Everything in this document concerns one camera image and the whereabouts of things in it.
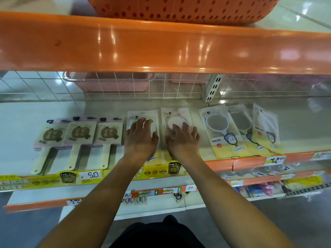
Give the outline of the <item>large pink plastic basket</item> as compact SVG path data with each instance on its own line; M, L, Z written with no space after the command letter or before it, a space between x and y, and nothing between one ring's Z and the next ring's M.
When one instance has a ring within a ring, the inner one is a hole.
M85 93L145 92L156 73L63 72L63 78Z

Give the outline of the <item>white handwritten price tag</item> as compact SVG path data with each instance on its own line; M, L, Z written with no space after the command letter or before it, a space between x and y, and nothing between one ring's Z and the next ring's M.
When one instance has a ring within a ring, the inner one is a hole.
M101 170L92 170L92 171L83 171L78 172L79 177L81 180L91 180L91 179L102 179L103 173Z

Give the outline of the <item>person's black clothing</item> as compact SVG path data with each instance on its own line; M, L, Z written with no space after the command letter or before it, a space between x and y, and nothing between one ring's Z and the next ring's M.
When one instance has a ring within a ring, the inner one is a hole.
M205 248L194 233L173 215L161 222L128 226L109 248Z

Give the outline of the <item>orange green shelf label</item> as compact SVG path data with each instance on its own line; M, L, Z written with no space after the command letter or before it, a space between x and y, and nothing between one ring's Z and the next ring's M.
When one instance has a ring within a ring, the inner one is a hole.
M138 197L157 196L157 195L164 195L164 194L173 194L173 193L178 193L178 192L181 192L181 187L158 188L158 189L139 191Z

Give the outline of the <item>yellow printed shelf strip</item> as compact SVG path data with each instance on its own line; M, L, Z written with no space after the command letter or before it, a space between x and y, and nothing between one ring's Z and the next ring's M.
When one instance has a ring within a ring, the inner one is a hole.
M103 178L105 178L111 171L111 169L98 170L102 171ZM29 177L20 177L17 175L0 175L0 192L97 184L100 183L103 179L81 180L78 172L83 171L61 171L54 175L39 175ZM179 162L172 161L164 165L141 167L134 175L132 180L136 181L170 178L184 175L188 175L186 169L180 165Z

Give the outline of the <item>person's left hand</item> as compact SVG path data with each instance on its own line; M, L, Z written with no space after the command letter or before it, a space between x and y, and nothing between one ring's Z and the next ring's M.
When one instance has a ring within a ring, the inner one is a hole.
M151 145L151 123L153 120L146 120L144 124L144 134L137 133L137 121L130 129L130 139L124 142L124 157L141 164L153 156L155 149Z

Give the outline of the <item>yellow white price tag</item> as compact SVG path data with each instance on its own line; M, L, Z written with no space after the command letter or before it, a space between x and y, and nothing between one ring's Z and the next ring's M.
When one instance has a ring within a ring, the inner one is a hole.
M331 151L315 152L310 159L311 161L329 160L331 159Z
M264 166L282 165L286 157L286 155L267 157Z

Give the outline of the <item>person's right hand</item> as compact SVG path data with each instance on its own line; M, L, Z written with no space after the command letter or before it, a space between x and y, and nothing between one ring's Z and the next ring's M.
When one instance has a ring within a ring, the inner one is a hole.
M175 130L174 147L169 152L181 163L188 161L189 158L197 157L199 155L199 146L195 142L195 136L198 133L196 126L193 127L189 137L182 137L182 129L175 124L173 129Z

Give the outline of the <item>stack of yellow packets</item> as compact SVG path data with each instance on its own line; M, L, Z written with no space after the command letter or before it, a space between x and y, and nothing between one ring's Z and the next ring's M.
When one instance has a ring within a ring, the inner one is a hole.
M282 182L287 190L294 192L309 187L320 186L323 184L323 178L321 176L311 176L306 178L284 179Z

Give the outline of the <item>person's right forearm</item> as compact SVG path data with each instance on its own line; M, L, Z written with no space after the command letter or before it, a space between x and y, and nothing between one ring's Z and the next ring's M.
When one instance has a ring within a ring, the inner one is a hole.
M219 177L198 154L178 157L231 248L296 248L257 207Z

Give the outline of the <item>white slotted shelf upright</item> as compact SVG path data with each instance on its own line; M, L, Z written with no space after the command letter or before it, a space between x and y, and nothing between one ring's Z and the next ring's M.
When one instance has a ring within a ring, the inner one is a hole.
M212 74L210 76L202 91L202 100L204 102L208 103L212 101L224 77L224 73Z

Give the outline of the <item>cream packet with white strainer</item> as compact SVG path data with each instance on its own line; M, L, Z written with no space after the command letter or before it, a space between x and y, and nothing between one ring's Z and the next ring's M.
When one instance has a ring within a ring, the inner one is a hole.
M140 118L146 118L146 120L153 120L151 123L151 136L154 132L157 133L159 137L157 148L149 159L144 163L144 167L148 166L157 166L163 165L163 154L161 151L161 144L160 144L160 134L159 134L159 116L158 110L148 110L148 111L128 111L127 112L127 120L126 120L126 129L130 129L131 125L136 122Z
M161 108L161 117L162 117L162 131L163 131L163 149L164 157L166 160L178 161L175 157L169 152L168 145L166 143L166 136L169 136L171 139L175 137L175 130L173 125L179 126L181 129L183 123L186 123L189 126L189 132L192 133L193 123L191 113L189 108Z

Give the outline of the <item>orange perforated plastic basket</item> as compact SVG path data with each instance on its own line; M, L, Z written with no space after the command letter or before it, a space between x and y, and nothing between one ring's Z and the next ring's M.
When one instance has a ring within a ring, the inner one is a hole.
M98 16L208 25L247 25L280 0L88 0Z

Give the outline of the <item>long orange lower shelf strip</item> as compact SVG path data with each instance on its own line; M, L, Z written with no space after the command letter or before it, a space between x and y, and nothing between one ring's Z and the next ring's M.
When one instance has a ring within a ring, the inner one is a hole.
M46 188L27 191L15 191L11 195L4 209L7 213L22 212L37 209L66 207L78 204L95 185L82 185L77 187ZM139 191L127 190L124 199L137 198ZM160 210L183 208L197 209L205 207L198 192L190 192L188 196L176 203L173 194L151 196L152 203Z

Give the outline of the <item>glossy orange shelf rail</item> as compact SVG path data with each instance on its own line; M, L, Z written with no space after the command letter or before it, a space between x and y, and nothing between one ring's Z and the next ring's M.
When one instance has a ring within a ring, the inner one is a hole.
M331 33L0 11L0 70L331 74Z

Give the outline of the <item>row of clear plastic packets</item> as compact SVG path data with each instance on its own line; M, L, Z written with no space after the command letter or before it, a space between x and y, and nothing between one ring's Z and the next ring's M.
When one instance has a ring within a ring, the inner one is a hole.
M218 172L217 174L227 180L231 179L235 175L243 177L247 174L254 175L255 177L261 177L261 176L267 176L267 175L278 175L284 171L293 171L294 167L291 165L274 165L274 166L265 166L265 167L259 167L259 168L252 168L252 169L245 169L245 170L239 170L239 171L223 171Z

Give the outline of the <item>person's left forearm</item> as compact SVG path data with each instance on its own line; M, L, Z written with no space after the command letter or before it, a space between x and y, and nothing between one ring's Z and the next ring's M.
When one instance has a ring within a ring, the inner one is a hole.
M100 248L129 184L150 156L125 154L36 248Z

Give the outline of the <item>row of colourful small packets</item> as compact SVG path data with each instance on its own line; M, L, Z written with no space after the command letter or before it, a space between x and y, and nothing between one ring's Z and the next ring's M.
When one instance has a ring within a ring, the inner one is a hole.
M249 201L285 196L285 193L282 189L282 184L279 182L252 184L247 186L234 187L234 189Z

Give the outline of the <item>orange shelf edge strip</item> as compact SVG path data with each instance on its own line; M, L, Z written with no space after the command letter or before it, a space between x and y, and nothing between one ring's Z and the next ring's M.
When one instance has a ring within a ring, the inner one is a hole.
M320 152L320 151L286 154L287 157L283 164L311 161L310 159L312 158L315 152ZM206 161L206 164L213 171L221 172L221 171L239 171L250 168L264 167L265 161L266 161L266 157L251 156L245 158L211 160L211 161Z

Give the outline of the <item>yellow packet with round strainer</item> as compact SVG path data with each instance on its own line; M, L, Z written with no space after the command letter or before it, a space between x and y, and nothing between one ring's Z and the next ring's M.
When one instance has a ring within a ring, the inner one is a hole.
M263 147L257 142L252 141L253 119L249 110L244 104L228 105L227 109L237 126L246 146L248 147L249 154L241 154L240 157L248 156L262 156L271 157L269 149Z
M278 116L258 104L253 104L252 141L269 151L283 155L284 150L280 141Z
M250 156L248 146L225 105L201 108L198 112L217 159Z

